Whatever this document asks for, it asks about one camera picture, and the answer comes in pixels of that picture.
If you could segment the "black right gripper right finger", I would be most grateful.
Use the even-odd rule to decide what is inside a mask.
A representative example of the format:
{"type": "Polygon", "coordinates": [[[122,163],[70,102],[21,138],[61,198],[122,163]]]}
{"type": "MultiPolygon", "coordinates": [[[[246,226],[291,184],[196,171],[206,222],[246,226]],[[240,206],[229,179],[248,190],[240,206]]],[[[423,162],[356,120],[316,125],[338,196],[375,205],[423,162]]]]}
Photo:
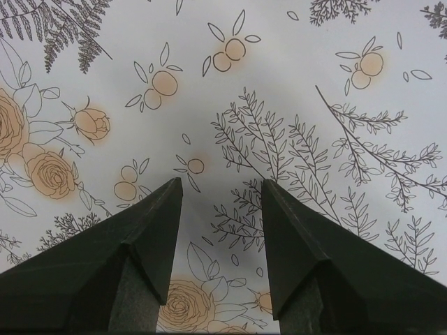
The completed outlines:
{"type": "Polygon", "coordinates": [[[443,334],[446,288],[305,206],[261,191],[272,316],[283,334],[443,334]]]}

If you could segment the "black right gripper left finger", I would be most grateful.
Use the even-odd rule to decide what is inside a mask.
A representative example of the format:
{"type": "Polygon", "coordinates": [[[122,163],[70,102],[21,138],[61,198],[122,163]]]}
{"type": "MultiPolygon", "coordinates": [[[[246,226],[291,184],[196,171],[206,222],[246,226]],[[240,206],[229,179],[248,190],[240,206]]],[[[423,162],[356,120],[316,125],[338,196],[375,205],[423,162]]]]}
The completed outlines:
{"type": "Polygon", "coordinates": [[[4,332],[153,332],[166,304],[183,189],[151,195],[1,275],[4,332]]]}

